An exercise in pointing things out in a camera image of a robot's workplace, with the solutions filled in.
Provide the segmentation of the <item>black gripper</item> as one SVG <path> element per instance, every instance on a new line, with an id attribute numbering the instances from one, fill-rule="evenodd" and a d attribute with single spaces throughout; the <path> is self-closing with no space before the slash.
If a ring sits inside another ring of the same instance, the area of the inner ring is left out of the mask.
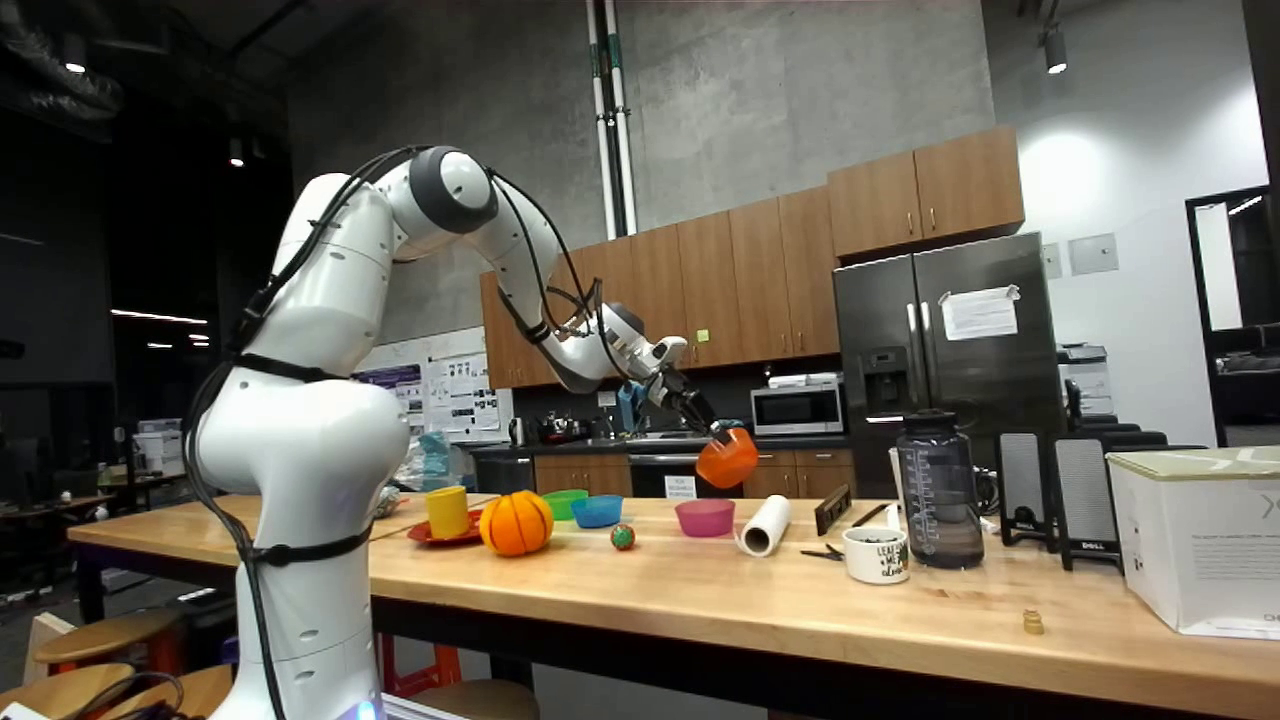
<path id="1" fill-rule="evenodd" d="M 713 430 L 713 403 L 702 394 L 674 370 L 674 356 L 656 365 L 656 375 L 644 385 L 644 420 L 653 430 Z"/>

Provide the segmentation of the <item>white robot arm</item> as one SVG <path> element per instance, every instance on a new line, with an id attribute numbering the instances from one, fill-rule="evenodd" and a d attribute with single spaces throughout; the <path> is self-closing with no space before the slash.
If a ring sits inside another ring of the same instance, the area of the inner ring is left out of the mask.
<path id="1" fill-rule="evenodd" d="M 368 533 L 408 420 L 355 365 L 380 336 L 393 270 L 449 246 L 486 259 L 560 385 L 623 375 L 656 403 L 678 394 L 685 344 L 646 336 L 623 305 L 588 296 L 566 322 L 549 316 L 566 247 L 522 190 L 463 150 L 393 150 L 306 182 L 187 420 L 187 470 L 220 495 L 260 502 L 229 528 L 240 665 L 210 720 L 384 720 Z"/>

